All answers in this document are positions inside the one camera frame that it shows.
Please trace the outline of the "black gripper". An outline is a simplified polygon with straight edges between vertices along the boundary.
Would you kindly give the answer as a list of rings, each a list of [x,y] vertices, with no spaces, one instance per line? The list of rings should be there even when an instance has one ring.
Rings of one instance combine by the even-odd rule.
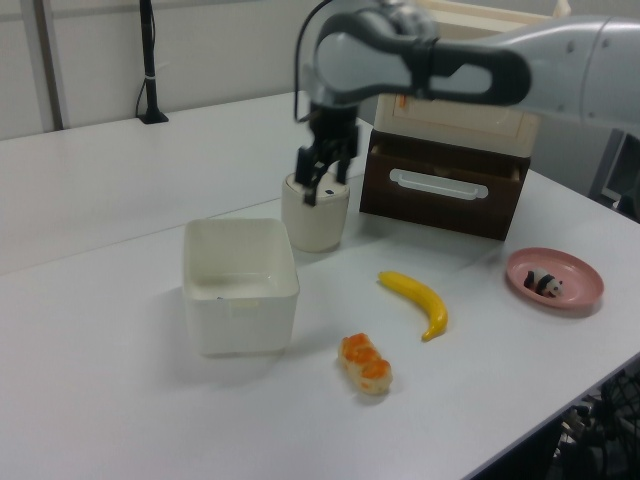
[[[302,186],[303,202],[316,206],[317,189],[326,173],[326,163],[336,153],[336,181],[347,184],[351,161],[358,155],[358,107],[328,107],[316,102],[309,104],[308,123],[313,134],[310,147],[298,149],[294,181]]]

